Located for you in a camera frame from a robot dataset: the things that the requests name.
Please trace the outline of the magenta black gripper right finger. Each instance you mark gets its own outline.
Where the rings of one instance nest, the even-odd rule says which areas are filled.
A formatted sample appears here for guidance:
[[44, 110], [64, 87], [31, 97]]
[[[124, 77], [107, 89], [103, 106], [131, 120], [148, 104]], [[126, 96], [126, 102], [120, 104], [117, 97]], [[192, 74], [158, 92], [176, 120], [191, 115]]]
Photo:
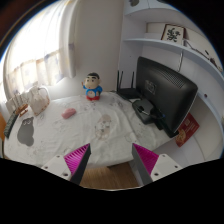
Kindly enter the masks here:
[[167, 154], [158, 155], [135, 143], [132, 144], [132, 155], [144, 185], [182, 169]]

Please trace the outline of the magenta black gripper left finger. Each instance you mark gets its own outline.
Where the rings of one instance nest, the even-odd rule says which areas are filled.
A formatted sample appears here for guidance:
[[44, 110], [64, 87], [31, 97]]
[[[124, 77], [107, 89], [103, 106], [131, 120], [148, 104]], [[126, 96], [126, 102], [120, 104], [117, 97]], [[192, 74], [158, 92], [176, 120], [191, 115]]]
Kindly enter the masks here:
[[42, 166], [42, 169], [76, 185], [79, 185], [90, 155], [91, 147], [89, 144], [86, 144], [65, 156], [54, 156], [51, 160]]

